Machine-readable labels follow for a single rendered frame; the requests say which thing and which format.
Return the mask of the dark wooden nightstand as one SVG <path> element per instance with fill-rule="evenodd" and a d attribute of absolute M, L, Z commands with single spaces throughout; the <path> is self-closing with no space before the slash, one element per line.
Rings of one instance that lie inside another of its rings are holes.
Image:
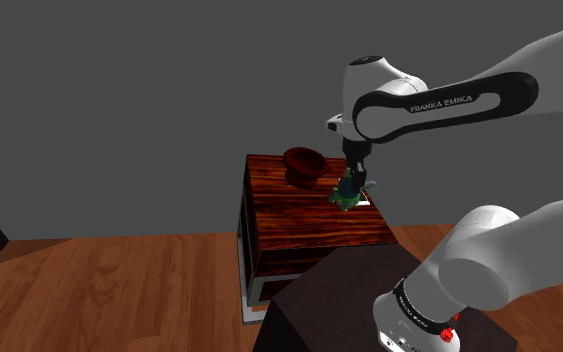
<path fill-rule="evenodd" d="M 329 202 L 346 163 L 327 162 L 317 184 L 301 189 L 286 181 L 282 157 L 246 156 L 237 229 L 244 324 L 262 322 L 272 297 L 335 249 L 397 241 L 368 194 L 368 206 L 346 212 Z"/>

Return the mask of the dark red bowl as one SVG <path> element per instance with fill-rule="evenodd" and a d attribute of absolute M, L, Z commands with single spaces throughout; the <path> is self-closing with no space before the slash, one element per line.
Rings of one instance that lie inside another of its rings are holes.
<path fill-rule="evenodd" d="M 329 170 L 327 159 L 319 152 L 306 147 L 292 147 L 283 154 L 286 181 L 301 189 L 313 188 L 320 177 Z"/>

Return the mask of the dark robot stand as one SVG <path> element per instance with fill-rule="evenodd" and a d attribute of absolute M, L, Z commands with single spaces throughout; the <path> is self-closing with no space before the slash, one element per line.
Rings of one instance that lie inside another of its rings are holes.
<path fill-rule="evenodd" d="M 390 352 L 373 303 L 419 264 L 398 244 L 333 251 L 273 297 L 252 352 Z"/>

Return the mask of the green figure toy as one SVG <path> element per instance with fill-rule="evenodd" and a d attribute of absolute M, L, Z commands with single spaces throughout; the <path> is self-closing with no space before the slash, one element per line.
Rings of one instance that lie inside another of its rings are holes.
<path fill-rule="evenodd" d="M 336 204 L 343 212 L 346 212 L 356 207 L 353 206 L 352 199 L 361 190 L 363 190 L 366 194 L 366 190 L 374 187 L 375 185 L 375 181 L 368 180 L 364 182 L 363 186 L 356 187 L 354 185 L 354 179 L 351 169 L 347 168 L 342 176 L 338 179 L 338 184 L 333 188 L 331 194 L 329 195 L 329 202 Z"/>

